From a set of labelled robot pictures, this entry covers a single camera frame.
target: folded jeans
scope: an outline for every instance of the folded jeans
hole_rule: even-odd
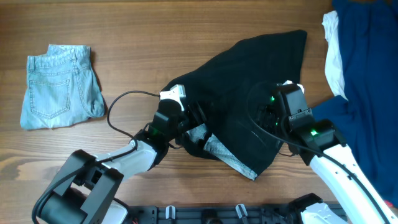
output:
[[[22,128],[64,127],[103,115],[90,47],[49,45],[45,55],[28,56]]]

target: dark blue fabric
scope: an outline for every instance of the dark blue fabric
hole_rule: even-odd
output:
[[[398,206],[398,0],[334,0],[339,18],[346,101],[317,106],[343,133],[366,177]]]

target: robotic arm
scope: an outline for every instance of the robotic arm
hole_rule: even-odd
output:
[[[296,84],[278,85],[272,95],[267,111],[275,115],[275,122],[280,123],[274,133],[289,140],[284,140],[289,149],[300,155],[329,186],[351,221],[398,223],[397,217],[361,172],[338,130],[329,121],[315,122],[300,87]],[[166,155],[169,141],[206,121],[199,104],[184,107],[184,99],[182,85],[161,92],[159,107],[148,131],[140,130],[127,146],[117,151],[96,156],[83,150],[75,151],[56,174],[42,200],[35,205],[32,216],[56,224],[132,223],[128,206],[114,198],[121,182],[157,165]],[[305,150],[306,147],[316,153]],[[343,164],[369,193],[327,157]],[[82,171],[60,182],[78,169]],[[90,194],[86,196],[71,188],[72,183],[84,185],[91,190]],[[345,223],[322,202],[300,200],[300,204],[300,207],[294,207],[300,217],[297,223]]]

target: wooden surface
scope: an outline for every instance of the wooden surface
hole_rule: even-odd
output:
[[[330,1],[319,0],[0,5],[0,223],[30,223],[33,204],[73,151],[100,154],[128,142],[105,118],[22,130],[28,55],[44,54],[48,44],[91,46],[109,105],[128,90],[158,93],[241,39],[303,29],[308,39],[301,80],[314,106],[331,96],[321,25],[330,10]],[[134,134],[152,120],[157,102],[127,96],[115,106],[112,122]],[[117,197],[130,205],[260,205],[310,192],[335,200],[299,157],[277,156],[253,182],[223,162],[171,149],[159,166],[122,184]]]

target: waistband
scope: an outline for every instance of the waistband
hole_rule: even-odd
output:
[[[51,68],[67,61],[90,59],[90,47],[85,45],[49,45],[47,54],[27,57],[27,69]]]

